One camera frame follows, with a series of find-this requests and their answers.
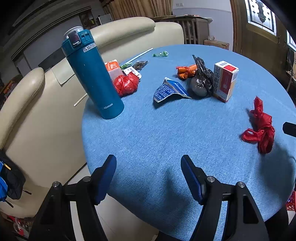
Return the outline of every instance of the cardboard box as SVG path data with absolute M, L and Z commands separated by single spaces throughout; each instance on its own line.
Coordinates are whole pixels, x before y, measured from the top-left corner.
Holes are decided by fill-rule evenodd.
M 105 63 L 105 67 L 112 81 L 114 81 L 116 77 L 123 75 L 122 70 L 116 59 Z
M 213 95 L 226 103 L 232 95 L 239 69 L 225 61 L 215 64 L 213 75 Z
M 211 46 L 216 46 L 222 49 L 229 50 L 229 43 L 225 43 L 222 41 L 217 41 L 217 40 L 205 40 L 204 45 L 211 45 Z

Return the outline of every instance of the curtain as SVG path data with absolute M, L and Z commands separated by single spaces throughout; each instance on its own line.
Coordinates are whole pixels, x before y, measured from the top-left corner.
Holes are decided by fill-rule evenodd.
M 171 15 L 173 0 L 104 0 L 102 6 L 113 20 L 130 17 L 160 17 Z
M 296 52 L 294 52 L 293 77 L 296 79 Z

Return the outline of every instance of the green candy wrapper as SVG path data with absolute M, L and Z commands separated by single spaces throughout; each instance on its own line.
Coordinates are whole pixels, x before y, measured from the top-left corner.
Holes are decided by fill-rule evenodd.
M 120 68 L 121 68 L 122 70 L 124 70 L 124 69 L 126 69 L 126 68 L 128 68 L 128 67 L 131 67 L 131 65 L 132 65 L 132 63 L 123 64 L 123 65 L 120 66 Z
M 153 54 L 153 57 L 167 57 L 168 56 L 168 52 L 167 51 L 163 51 L 162 53 L 159 54 Z

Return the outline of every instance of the white straw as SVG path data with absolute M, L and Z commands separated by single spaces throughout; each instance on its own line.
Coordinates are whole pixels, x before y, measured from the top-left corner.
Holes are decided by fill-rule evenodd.
M 85 97 L 87 96 L 87 93 L 84 94 L 75 104 L 74 106 L 78 105 Z
M 131 60 L 127 61 L 125 64 L 134 61 L 135 59 L 137 59 L 138 57 L 142 56 L 143 54 L 146 54 L 147 52 L 151 51 L 152 49 L 153 49 L 153 48 L 148 49 L 147 51 L 145 51 L 145 52 L 139 54 L 138 56 L 132 58 Z M 80 103 L 80 102 L 81 102 L 86 96 L 87 96 L 87 93 L 85 93 L 84 96 L 82 96 L 82 97 L 81 97 L 81 98 L 80 98 L 80 99 L 74 104 L 74 106 L 78 105 L 78 104 L 79 104 L 79 103 Z
M 147 52 L 149 52 L 149 51 L 150 51 L 150 50 L 152 50 L 152 49 L 153 49 L 153 48 L 151 48 L 151 49 L 148 49 L 147 51 L 145 51 L 145 52 L 143 52 L 143 53 L 139 54 L 138 56 L 136 56 L 136 57 L 132 58 L 131 60 L 127 61 L 125 64 L 128 64 L 128 63 L 130 63 L 130 62 L 134 61 L 135 59 L 137 59 L 138 57 L 142 56 L 143 54 L 146 54 Z

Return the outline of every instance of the sofa armrest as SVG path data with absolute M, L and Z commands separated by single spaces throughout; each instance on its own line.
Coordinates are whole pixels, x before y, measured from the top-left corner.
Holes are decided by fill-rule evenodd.
M 0 149 L 3 148 L 14 124 L 44 83 L 44 71 L 30 71 L 15 87 L 0 110 Z

